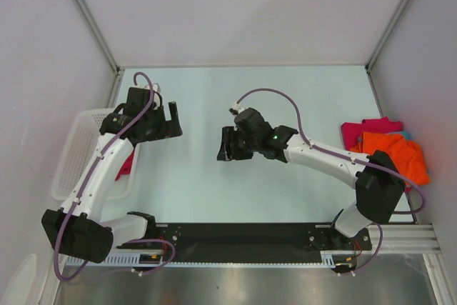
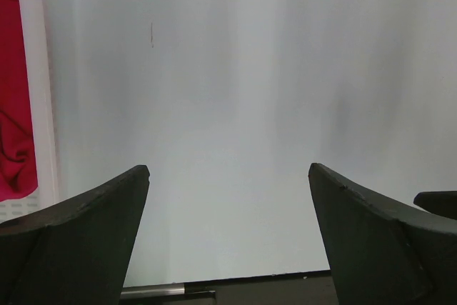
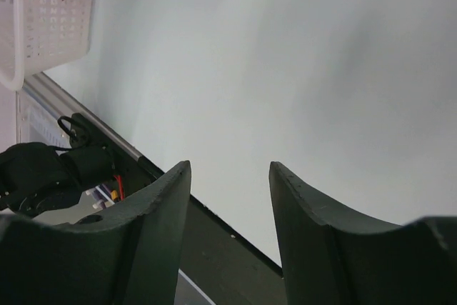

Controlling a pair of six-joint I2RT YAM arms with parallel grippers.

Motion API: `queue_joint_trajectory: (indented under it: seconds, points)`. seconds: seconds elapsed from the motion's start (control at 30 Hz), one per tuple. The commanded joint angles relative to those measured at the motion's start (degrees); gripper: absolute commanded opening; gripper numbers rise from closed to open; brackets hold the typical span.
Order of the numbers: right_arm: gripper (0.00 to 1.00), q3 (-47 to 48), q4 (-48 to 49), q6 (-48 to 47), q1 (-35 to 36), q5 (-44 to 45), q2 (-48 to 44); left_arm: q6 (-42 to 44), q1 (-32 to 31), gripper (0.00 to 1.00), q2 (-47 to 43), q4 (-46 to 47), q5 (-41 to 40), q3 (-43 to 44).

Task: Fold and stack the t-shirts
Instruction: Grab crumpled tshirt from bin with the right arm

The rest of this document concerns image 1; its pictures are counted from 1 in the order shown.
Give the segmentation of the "crimson red t shirt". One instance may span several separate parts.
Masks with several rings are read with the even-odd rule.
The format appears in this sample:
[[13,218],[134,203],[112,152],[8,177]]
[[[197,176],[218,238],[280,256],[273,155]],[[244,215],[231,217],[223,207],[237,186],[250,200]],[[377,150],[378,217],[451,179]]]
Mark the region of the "crimson red t shirt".
[[133,166],[135,151],[132,151],[129,157],[125,160],[121,168],[119,169],[118,174],[116,175],[115,180],[118,181],[122,176],[129,175]]

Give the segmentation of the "white perforated plastic basket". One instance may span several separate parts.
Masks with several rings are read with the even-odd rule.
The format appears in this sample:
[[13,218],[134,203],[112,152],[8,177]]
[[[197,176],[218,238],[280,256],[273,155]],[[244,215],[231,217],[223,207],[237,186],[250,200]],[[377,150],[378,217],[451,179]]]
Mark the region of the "white perforated plastic basket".
[[75,189],[96,148],[101,123],[112,111],[86,110],[75,117],[51,185],[53,199],[64,201]]

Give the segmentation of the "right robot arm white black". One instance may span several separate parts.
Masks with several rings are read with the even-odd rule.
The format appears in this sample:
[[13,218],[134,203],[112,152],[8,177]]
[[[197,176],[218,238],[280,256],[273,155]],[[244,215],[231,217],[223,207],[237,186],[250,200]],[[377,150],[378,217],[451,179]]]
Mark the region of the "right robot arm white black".
[[352,153],[305,140],[298,130],[272,127],[255,109],[234,110],[233,126],[221,132],[217,161],[243,161],[260,154],[269,160],[306,166],[350,186],[355,201],[338,212],[328,230],[328,240],[345,249],[370,224],[387,224],[405,191],[390,156],[383,151],[371,155]]

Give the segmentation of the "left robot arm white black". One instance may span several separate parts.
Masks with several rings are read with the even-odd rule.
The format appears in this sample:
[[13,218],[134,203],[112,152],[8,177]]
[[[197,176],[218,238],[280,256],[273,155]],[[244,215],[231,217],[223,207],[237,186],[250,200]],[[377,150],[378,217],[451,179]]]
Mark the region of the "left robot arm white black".
[[129,241],[144,248],[156,243],[152,215],[130,211],[110,221],[102,221],[101,215],[121,167],[139,144],[182,135],[175,102],[169,110],[167,119],[158,84],[133,86],[126,102],[105,117],[79,181],[59,209],[48,209],[41,218],[57,255],[101,263],[113,248]]

